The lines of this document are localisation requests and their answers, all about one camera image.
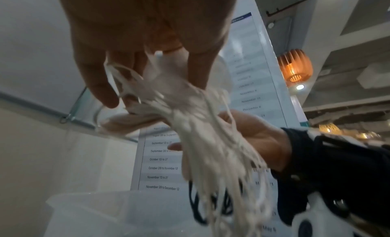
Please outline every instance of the black string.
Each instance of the black string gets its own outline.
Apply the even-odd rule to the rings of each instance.
[[[241,181],[239,182],[240,184],[240,192],[241,194],[243,193],[243,184]],[[192,181],[189,181],[188,183],[188,191],[189,191],[189,196],[190,196],[190,205],[192,209],[192,213],[194,214],[194,219],[200,223],[201,225],[207,225],[207,219],[206,217],[203,218],[202,215],[199,212],[199,195],[198,193],[195,194],[195,199],[192,199],[192,187],[193,183]],[[217,198],[218,198],[218,193],[215,193],[214,195],[210,196],[211,203],[212,203],[212,209],[215,210],[217,208]],[[221,214],[225,216],[229,216],[233,214],[233,203],[232,199],[230,198],[230,195],[228,194],[228,191],[225,191],[225,195],[223,197],[223,203],[222,203],[222,209],[221,209]]]

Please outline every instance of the hand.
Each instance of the hand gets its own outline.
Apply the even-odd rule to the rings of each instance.
[[[236,0],[60,0],[71,28],[74,58],[85,84],[104,105],[118,96],[104,70],[109,61],[142,75],[152,52],[189,51],[188,80],[205,88],[223,46]],[[130,79],[129,72],[122,72]]]
[[[263,119],[231,110],[236,121],[237,130],[263,157],[269,168],[282,171],[290,161],[292,147],[287,134],[280,128],[272,126]],[[231,123],[229,115],[222,112],[219,116],[226,122]],[[182,150],[180,143],[173,143],[168,146],[169,150]],[[191,179],[188,158],[183,151],[182,173],[186,180]]]

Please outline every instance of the pendant lamp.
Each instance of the pendant lamp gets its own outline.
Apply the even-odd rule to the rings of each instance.
[[[287,87],[307,81],[313,75],[309,57],[300,49],[293,49],[277,58]]]

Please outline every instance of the blue header bar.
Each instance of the blue header bar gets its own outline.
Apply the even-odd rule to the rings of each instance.
[[[232,20],[232,23],[237,22],[237,21],[240,21],[240,20],[243,20],[243,19],[245,19],[245,18],[247,18],[247,17],[251,17],[251,16],[252,16],[252,13],[244,14],[244,15],[242,15],[242,16],[240,16],[240,17],[237,17],[237,18],[233,19],[233,20]]]

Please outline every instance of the air conditioning unit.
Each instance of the air conditioning unit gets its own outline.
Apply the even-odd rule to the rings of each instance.
[[[357,80],[365,89],[390,86],[390,61],[369,65],[357,77]]]

